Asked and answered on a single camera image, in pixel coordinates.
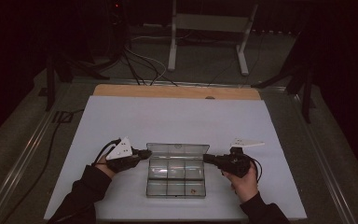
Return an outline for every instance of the white table surface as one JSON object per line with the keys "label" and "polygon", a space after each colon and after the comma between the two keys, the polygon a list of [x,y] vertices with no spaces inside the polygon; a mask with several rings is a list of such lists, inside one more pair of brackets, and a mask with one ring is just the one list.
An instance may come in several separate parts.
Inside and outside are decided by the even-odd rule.
{"label": "white table surface", "polygon": [[[263,166],[259,182],[266,203],[276,203],[288,218],[305,218],[296,184],[264,101],[91,96],[51,196],[45,219],[51,218],[108,142],[128,136],[137,149],[147,143],[210,145],[208,153],[228,154],[234,138],[260,140],[245,154]],[[151,199],[145,195],[148,161],[115,175],[105,198],[96,203],[102,220],[239,220],[246,215],[230,183],[205,164],[204,199]]]}

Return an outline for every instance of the metal stand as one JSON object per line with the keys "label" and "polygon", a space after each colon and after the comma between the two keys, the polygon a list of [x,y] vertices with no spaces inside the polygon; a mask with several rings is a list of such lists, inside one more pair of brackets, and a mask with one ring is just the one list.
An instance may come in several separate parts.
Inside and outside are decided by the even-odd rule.
{"label": "metal stand", "polygon": [[262,83],[251,85],[252,88],[264,89],[267,86],[284,79],[285,77],[293,76],[289,84],[286,87],[288,94],[298,94],[301,87],[304,85],[303,99],[302,99],[302,115],[307,123],[310,123],[310,92],[312,87],[313,72],[309,65],[297,65],[292,69],[280,73],[279,75],[272,77]]}
{"label": "metal stand", "polygon": [[170,58],[168,60],[168,71],[175,70],[176,62],[176,29],[204,30],[204,31],[222,31],[243,33],[243,39],[236,47],[238,61],[243,76],[249,75],[248,66],[243,54],[246,42],[251,32],[257,5],[254,5],[249,17],[227,17],[227,16],[209,16],[176,13],[176,0],[172,2],[172,36]]}
{"label": "metal stand", "polygon": [[46,111],[49,111],[55,102],[55,71],[60,78],[60,81],[71,82],[73,79],[69,64],[84,71],[90,77],[100,80],[108,80],[109,77],[101,76],[99,73],[89,69],[82,63],[74,60],[69,55],[58,50],[52,50],[48,53],[46,62],[47,81],[48,81],[48,104]]}

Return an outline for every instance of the dark background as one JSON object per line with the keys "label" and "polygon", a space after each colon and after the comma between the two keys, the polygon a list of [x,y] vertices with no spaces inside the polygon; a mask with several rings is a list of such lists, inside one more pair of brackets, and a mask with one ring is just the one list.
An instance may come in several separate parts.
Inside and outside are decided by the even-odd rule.
{"label": "dark background", "polygon": [[[33,88],[34,76],[45,69],[49,43],[61,43],[76,57],[89,57],[88,31],[76,10],[79,2],[87,3],[0,0],[0,125]],[[134,25],[170,23],[170,1],[126,3],[129,21]],[[184,0],[178,8],[197,11],[200,3]],[[239,8],[235,7],[238,2],[218,4],[205,1],[203,12],[233,16],[240,13],[232,10]],[[254,31],[298,35],[287,66],[307,60],[315,45],[323,46],[313,58],[314,84],[320,86],[358,159],[358,1],[261,0]]]}

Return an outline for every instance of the person's right hand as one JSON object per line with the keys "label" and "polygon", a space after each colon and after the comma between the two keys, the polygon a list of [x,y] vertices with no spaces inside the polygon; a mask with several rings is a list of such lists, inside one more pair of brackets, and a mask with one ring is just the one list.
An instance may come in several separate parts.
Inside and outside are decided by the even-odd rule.
{"label": "person's right hand", "polygon": [[111,179],[113,179],[113,176],[115,175],[115,172],[113,172],[111,169],[109,169],[106,165],[106,154],[101,156],[100,160],[97,164],[95,164],[95,167],[100,169],[102,172],[104,172],[107,176],[109,176]]}
{"label": "person's right hand", "polygon": [[252,162],[248,174],[243,178],[239,178],[224,171],[222,171],[222,173],[229,181],[231,181],[231,187],[234,188],[238,197],[240,197],[241,203],[246,203],[258,193],[257,176],[255,166]]}

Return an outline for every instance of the box lid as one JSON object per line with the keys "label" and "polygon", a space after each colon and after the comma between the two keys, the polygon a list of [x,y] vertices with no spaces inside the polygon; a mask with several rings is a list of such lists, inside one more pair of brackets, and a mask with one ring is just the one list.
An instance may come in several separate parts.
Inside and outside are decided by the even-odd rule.
{"label": "box lid", "polygon": [[197,144],[147,143],[146,146],[153,152],[150,159],[202,160],[209,149],[209,145]]}

